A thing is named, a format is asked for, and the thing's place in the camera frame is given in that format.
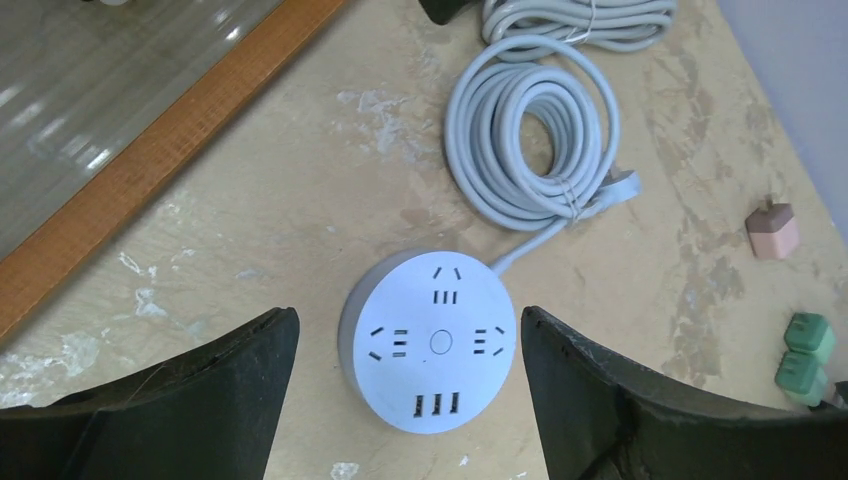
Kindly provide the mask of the black power strip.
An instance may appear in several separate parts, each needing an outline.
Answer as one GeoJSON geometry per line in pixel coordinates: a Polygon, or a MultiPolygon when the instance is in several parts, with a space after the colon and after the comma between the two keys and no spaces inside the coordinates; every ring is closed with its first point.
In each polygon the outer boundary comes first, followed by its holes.
{"type": "Polygon", "coordinates": [[[477,0],[419,0],[427,17],[436,25],[446,25],[477,0]]]}

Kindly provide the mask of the pink usb charger plug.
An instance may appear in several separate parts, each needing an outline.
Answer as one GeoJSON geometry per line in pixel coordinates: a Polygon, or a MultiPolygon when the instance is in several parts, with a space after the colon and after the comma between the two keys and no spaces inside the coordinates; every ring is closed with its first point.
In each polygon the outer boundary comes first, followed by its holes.
{"type": "Polygon", "coordinates": [[[753,254],[761,260],[782,260],[800,245],[800,230],[790,203],[766,196],[745,219],[753,254]]]}

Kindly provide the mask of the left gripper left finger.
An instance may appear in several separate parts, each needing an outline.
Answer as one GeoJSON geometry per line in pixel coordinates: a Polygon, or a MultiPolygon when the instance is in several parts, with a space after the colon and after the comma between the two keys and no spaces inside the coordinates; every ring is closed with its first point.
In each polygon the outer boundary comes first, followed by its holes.
{"type": "Polygon", "coordinates": [[[260,479],[292,374],[297,313],[274,308],[149,368],[1,413],[5,479],[260,479]]]}

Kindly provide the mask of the green charger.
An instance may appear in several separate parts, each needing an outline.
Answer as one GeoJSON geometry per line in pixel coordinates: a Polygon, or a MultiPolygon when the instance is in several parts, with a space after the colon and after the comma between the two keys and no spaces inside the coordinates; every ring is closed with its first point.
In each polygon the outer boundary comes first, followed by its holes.
{"type": "Polygon", "coordinates": [[[787,350],[775,374],[775,383],[794,402],[817,407],[825,396],[828,378],[815,356],[787,350]]]}

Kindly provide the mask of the round blue power socket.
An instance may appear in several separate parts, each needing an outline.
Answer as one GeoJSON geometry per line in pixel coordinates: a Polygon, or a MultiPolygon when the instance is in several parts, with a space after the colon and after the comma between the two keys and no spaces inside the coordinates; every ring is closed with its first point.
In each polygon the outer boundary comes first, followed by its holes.
{"type": "Polygon", "coordinates": [[[483,412],[511,370],[517,320],[498,274],[456,251],[408,249],[370,268],[342,309],[337,351],[354,391],[412,434],[483,412]]]}

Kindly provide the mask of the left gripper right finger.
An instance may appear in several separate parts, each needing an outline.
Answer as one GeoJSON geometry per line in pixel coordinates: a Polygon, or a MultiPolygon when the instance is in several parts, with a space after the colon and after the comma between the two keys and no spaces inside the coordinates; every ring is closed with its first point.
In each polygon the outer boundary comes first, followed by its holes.
{"type": "Polygon", "coordinates": [[[843,479],[847,413],[774,409],[682,383],[537,306],[522,353],[552,479],[843,479]]]}

